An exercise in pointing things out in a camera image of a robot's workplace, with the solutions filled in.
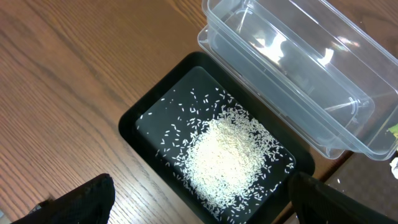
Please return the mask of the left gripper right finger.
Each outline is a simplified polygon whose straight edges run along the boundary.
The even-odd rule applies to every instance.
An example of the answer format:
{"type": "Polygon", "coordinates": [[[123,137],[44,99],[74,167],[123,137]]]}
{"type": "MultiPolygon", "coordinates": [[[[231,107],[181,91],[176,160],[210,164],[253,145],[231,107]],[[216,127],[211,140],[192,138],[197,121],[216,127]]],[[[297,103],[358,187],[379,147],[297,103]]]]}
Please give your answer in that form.
{"type": "Polygon", "coordinates": [[[397,224],[303,172],[290,178],[289,199],[301,224],[397,224]]]}

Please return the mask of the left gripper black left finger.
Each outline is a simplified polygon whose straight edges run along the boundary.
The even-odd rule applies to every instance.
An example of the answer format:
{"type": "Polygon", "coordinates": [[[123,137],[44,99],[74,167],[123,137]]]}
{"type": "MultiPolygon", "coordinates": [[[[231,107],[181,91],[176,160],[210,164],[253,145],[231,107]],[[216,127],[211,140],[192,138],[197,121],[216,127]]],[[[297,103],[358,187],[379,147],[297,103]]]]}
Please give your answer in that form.
{"type": "Polygon", "coordinates": [[[109,174],[100,174],[57,198],[38,203],[12,224],[107,224],[115,202],[109,174]]]}

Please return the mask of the white rice pile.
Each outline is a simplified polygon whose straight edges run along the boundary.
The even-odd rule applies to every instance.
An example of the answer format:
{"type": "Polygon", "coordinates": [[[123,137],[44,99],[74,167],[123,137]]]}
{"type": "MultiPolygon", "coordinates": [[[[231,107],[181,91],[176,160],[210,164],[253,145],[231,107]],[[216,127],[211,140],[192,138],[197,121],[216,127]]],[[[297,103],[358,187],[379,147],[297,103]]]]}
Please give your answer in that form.
{"type": "Polygon", "coordinates": [[[296,161],[226,90],[173,88],[134,123],[218,223],[249,223],[296,161]]]}

